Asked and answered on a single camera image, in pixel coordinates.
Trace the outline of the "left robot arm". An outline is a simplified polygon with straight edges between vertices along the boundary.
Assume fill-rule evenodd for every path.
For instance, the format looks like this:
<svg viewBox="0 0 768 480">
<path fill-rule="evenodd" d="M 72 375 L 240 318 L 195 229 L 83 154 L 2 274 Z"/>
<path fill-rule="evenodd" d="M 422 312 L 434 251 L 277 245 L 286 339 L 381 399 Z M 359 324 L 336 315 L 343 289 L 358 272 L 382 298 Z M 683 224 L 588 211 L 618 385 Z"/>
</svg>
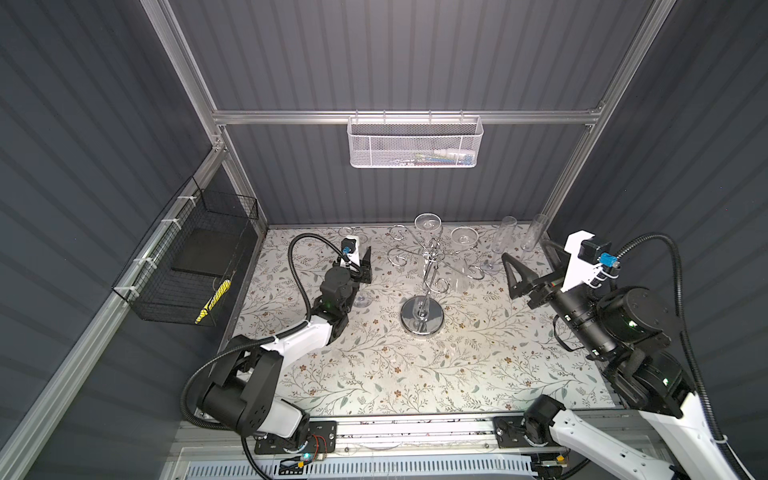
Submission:
<svg viewBox="0 0 768 480">
<path fill-rule="evenodd" d="M 293 449 L 309 436 L 309 414 L 276 396 L 282 374 L 303 356 L 337 340 L 362 283 L 372 281 L 371 250 L 360 253 L 360 239 L 343 238 L 343 253 L 325 273 L 310 318 L 264 344 L 233 352 L 207 372 L 195 406 L 225 430 L 247 438 L 271 435 Z"/>
</svg>

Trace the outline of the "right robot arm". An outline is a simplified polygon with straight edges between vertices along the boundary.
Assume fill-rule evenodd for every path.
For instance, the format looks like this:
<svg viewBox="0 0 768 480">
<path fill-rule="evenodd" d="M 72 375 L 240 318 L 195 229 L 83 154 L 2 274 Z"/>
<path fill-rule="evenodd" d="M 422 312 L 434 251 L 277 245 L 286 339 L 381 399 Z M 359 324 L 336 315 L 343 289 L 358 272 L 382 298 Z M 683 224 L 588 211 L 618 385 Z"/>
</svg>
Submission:
<svg viewBox="0 0 768 480">
<path fill-rule="evenodd" d="M 749 479 L 751 473 L 706 419 L 703 395 L 668 347 L 683 321 L 652 291 L 627 287 L 600 299 L 586 285 L 566 288 L 560 272 L 540 277 L 509 254 L 502 264 L 511 298 L 549 305 L 580 341 L 623 404 L 638 412 L 673 455 L 665 461 L 630 447 L 574 410 L 540 395 L 518 432 L 534 447 L 558 445 L 621 479 Z"/>
</svg>

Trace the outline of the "chrome wine glass rack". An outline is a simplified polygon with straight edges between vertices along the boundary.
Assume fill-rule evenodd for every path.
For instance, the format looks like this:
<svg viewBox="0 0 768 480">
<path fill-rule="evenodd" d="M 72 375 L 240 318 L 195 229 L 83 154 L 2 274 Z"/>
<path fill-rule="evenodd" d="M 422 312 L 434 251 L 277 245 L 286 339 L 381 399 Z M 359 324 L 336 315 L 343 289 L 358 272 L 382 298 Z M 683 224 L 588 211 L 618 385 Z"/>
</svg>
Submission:
<svg viewBox="0 0 768 480">
<path fill-rule="evenodd" d="M 470 258 L 476 255 L 476 247 L 456 250 L 450 240 L 442 236 L 428 246 L 421 243 L 415 227 L 396 224 L 388 233 L 400 243 L 411 236 L 417 245 L 415 251 L 396 245 L 387 251 L 387 260 L 394 267 L 404 267 L 409 257 L 423 260 L 419 292 L 408 298 L 400 309 L 400 324 L 403 329 L 418 338 L 428 338 L 437 334 L 445 325 L 445 312 L 437 297 L 449 293 L 453 281 L 441 275 L 443 269 L 460 280 L 480 281 L 485 278 L 482 268 Z"/>
</svg>

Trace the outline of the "yellow black striped object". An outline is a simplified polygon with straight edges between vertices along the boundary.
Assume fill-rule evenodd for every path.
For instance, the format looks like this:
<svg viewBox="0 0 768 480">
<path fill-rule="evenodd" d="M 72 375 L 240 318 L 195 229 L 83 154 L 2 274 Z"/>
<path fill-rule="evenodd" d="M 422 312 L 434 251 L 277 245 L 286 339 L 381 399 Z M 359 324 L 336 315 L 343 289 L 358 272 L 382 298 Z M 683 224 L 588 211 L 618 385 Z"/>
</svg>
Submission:
<svg viewBox="0 0 768 480">
<path fill-rule="evenodd" d="M 231 285 L 232 281 L 230 279 L 226 279 L 220 284 L 215 293 L 209 298 L 209 300 L 200 310 L 197 318 L 195 319 L 195 324 L 200 324 L 202 320 L 212 312 L 216 304 L 229 291 Z"/>
</svg>

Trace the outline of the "items in white basket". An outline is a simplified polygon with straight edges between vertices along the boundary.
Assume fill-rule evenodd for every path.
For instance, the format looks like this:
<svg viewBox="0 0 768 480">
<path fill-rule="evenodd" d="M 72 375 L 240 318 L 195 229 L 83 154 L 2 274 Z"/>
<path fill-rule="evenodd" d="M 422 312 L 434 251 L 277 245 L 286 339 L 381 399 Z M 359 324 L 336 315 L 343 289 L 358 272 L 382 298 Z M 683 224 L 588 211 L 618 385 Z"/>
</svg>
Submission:
<svg viewBox="0 0 768 480">
<path fill-rule="evenodd" d="M 476 164 L 476 154 L 472 150 L 442 149 L 431 152 L 410 152 L 389 160 L 395 166 L 467 166 Z"/>
</svg>

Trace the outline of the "black pad in basket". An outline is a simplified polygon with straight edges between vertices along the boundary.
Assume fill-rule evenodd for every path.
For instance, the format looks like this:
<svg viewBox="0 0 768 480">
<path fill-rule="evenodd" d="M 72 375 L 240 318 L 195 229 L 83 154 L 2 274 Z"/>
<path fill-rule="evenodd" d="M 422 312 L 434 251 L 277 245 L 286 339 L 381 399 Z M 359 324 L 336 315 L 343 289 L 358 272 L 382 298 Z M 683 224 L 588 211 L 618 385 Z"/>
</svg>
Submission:
<svg viewBox="0 0 768 480">
<path fill-rule="evenodd" d="M 238 235 L 197 228 L 184 241 L 171 263 L 171 270 L 205 277 L 229 278 L 236 271 L 235 255 L 240 240 Z"/>
</svg>

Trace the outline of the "white mesh wall basket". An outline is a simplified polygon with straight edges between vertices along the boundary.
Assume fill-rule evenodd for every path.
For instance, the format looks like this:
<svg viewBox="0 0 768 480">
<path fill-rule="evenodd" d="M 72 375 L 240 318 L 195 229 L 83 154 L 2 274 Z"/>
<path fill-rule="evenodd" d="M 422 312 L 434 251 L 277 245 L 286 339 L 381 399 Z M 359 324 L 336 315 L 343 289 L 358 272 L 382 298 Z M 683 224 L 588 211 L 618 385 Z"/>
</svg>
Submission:
<svg viewBox="0 0 768 480">
<path fill-rule="evenodd" d="M 478 117 L 352 117 L 347 122 L 350 164 L 358 169 L 470 169 L 476 166 L 484 136 Z M 410 152 L 472 150 L 476 164 L 467 166 L 395 166 L 389 160 Z"/>
</svg>

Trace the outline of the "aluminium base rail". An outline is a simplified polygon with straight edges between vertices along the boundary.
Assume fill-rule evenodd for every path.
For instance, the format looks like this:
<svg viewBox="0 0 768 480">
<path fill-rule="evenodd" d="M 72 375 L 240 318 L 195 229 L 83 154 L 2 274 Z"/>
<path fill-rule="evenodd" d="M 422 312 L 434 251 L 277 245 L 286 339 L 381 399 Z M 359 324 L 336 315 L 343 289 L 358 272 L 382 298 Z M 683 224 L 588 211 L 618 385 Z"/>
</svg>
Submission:
<svg viewBox="0 0 768 480">
<path fill-rule="evenodd" d="M 650 424 L 625 409 L 578 410 L 576 414 L 603 433 L 644 454 L 669 460 L 661 437 Z M 367 453 L 416 454 L 482 453 L 498 449 L 493 419 L 522 418 L 520 412 L 408 414 L 335 417 L 337 456 Z M 239 437 L 230 432 L 204 430 L 183 422 L 176 432 L 169 460 L 244 458 Z"/>
</svg>

